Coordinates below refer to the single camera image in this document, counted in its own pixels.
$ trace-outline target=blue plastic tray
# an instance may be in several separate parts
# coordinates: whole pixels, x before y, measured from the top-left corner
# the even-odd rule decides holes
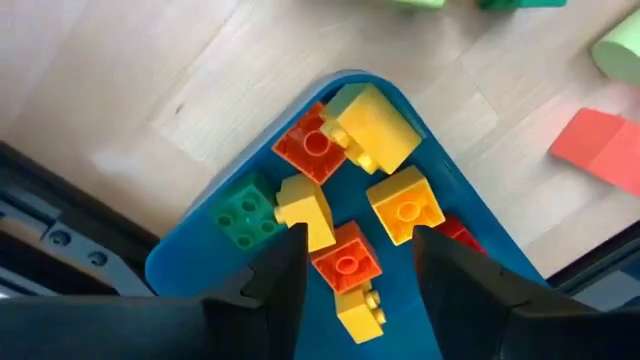
[[[341,71],[322,78],[301,94],[225,171],[216,176],[183,221],[153,250],[147,280],[159,295],[187,297],[203,293],[253,258],[238,249],[215,225],[210,208],[220,190],[258,169],[280,188],[297,170],[271,146],[319,100],[347,83],[375,84],[423,137],[403,167],[416,165],[429,180],[445,212],[457,214],[489,255],[509,269],[539,283],[543,278],[509,237],[473,187],[425,126],[407,98],[389,81],[362,71]],[[356,345],[336,317],[333,294],[311,265],[305,310],[297,345],[300,359],[439,359],[441,358],[415,283],[411,246],[394,246],[371,209],[365,190],[385,178],[367,175],[348,160],[323,185],[336,226],[356,220],[376,250],[383,274],[373,280],[387,315],[384,336]]]

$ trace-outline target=toy building block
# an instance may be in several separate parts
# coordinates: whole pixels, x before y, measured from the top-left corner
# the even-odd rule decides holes
[[[478,0],[485,10],[510,10],[528,7],[562,7],[567,0]]]
[[[392,174],[420,144],[420,136],[372,84],[347,84],[325,106],[321,131],[347,158],[373,174]]]
[[[318,185],[322,185],[345,160],[344,150],[320,132],[324,123],[320,117],[323,109],[321,103],[314,104],[272,148]]]
[[[320,186],[304,174],[284,179],[276,201],[278,206],[273,213],[278,223],[288,227],[307,224],[310,253],[336,243],[327,199]]]
[[[611,79],[640,85],[640,10],[598,41],[591,55]]]
[[[640,125],[582,109],[551,146],[551,153],[640,196]]]
[[[440,9],[444,6],[445,0],[393,0],[398,4],[411,5],[429,9]]]
[[[450,214],[447,214],[446,217],[445,222],[435,227],[436,231],[461,242],[479,253],[487,253],[457,217]]]
[[[336,244],[313,253],[311,263],[338,294],[382,274],[373,247],[355,221],[337,228]]]
[[[251,173],[224,192],[212,216],[239,248],[248,250],[284,228],[273,215],[274,206],[274,192],[265,179]]]
[[[367,197],[396,246],[411,239],[415,225],[435,227],[445,220],[431,186],[415,166],[370,187]]]
[[[380,306],[380,294],[367,281],[344,294],[335,294],[336,313],[353,341],[361,344],[382,336],[382,325],[387,322]]]

